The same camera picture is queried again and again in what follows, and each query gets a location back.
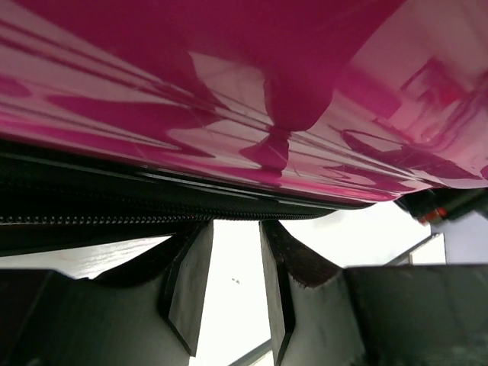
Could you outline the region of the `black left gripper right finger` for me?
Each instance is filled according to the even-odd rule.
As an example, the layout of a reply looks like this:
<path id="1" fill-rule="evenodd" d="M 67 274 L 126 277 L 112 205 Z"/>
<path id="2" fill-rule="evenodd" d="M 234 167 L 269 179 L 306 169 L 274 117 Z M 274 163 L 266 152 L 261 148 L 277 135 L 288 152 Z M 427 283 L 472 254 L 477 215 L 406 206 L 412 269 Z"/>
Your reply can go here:
<path id="1" fill-rule="evenodd" d="M 259 225 L 277 365 L 485 365 L 487 267 L 341 268 Z"/>

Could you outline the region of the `pink teal kids suitcase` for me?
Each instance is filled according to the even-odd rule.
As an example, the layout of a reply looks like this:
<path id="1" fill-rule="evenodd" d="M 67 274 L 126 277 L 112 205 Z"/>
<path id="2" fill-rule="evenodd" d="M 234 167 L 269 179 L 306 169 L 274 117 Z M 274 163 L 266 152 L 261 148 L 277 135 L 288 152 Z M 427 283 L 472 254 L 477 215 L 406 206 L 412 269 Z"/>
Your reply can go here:
<path id="1" fill-rule="evenodd" d="M 3 1 L 1 253 L 487 188 L 485 1 Z"/>

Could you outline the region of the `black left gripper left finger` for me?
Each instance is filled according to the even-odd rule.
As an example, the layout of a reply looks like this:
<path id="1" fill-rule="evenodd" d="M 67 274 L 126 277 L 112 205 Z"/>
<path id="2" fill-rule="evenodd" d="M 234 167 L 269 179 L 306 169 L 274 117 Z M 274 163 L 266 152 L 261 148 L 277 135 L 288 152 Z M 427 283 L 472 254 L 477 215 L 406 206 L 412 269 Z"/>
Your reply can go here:
<path id="1" fill-rule="evenodd" d="M 214 236 L 191 223 L 93 279 L 1 272 L 3 365 L 187 365 L 197 352 Z"/>

